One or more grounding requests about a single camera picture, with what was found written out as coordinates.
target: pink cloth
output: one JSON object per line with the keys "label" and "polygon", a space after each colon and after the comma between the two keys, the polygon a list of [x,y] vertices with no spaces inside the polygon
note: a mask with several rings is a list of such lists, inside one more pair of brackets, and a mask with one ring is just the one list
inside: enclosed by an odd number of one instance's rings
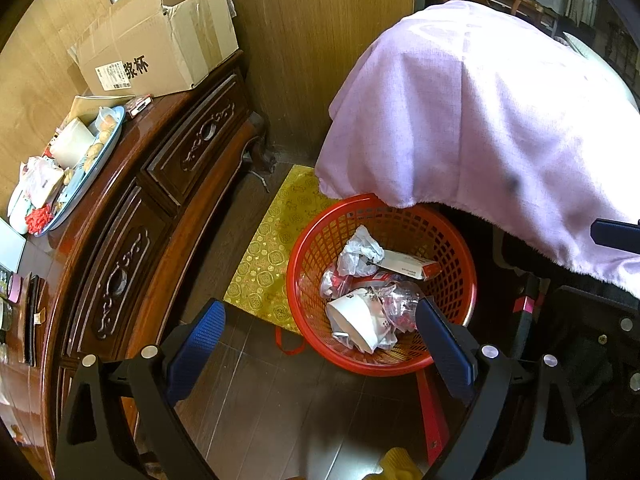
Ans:
{"label": "pink cloth", "polygon": [[640,298],[640,256],[590,237],[596,218],[640,219],[640,115],[526,22],[462,1],[417,12],[360,57],[329,113],[327,196],[445,203]]}

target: dark floor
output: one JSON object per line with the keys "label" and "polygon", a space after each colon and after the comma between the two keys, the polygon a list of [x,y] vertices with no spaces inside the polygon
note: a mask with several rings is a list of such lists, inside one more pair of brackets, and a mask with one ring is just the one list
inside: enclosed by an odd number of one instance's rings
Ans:
{"label": "dark floor", "polygon": [[[299,343],[284,334],[286,347]],[[427,469],[413,374],[365,378],[310,348],[284,355],[273,325],[233,306],[221,343],[176,411],[221,480],[360,480],[380,471],[395,446]]]}

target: paper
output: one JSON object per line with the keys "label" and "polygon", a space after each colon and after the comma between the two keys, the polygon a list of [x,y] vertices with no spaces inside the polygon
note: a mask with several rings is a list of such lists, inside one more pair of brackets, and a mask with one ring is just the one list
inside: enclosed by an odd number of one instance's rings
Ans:
{"label": "paper", "polygon": [[124,71],[124,63],[121,61],[97,66],[95,73],[97,73],[100,84],[105,91],[131,88],[129,78]]}
{"label": "paper", "polygon": [[0,218],[0,265],[11,272],[18,272],[20,258],[26,240]]}
{"label": "paper", "polygon": [[346,243],[338,256],[338,273],[341,276],[370,276],[378,270],[376,265],[385,256],[385,251],[367,231],[364,225]]}
{"label": "paper", "polygon": [[438,262],[388,250],[378,265],[416,280],[428,280],[442,272],[442,266]]}

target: wooden wall panel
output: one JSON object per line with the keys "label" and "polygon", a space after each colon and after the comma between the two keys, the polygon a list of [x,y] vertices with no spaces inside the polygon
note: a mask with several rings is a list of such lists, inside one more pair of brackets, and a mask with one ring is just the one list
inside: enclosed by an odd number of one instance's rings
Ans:
{"label": "wooden wall panel", "polygon": [[41,155],[73,98],[87,90],[66,50],[109,0],[34,0],[0,52],[0,215],[21,161]]}
{"label": "wooden wall panel", "polygon": [[247,83],[281,158],[314,162],[328,105],[364,50],[414,0],[233,0]]}

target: cabinet leg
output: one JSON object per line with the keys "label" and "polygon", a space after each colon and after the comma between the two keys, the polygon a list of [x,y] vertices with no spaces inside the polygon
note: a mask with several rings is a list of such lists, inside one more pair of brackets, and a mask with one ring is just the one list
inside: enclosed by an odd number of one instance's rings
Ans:
{"label": "cabinet leg", "polygon": [[258,173],[273,173],[276,168],[276,158],[264,145],[264,139],[256,139],[249,148],[251,162]]}

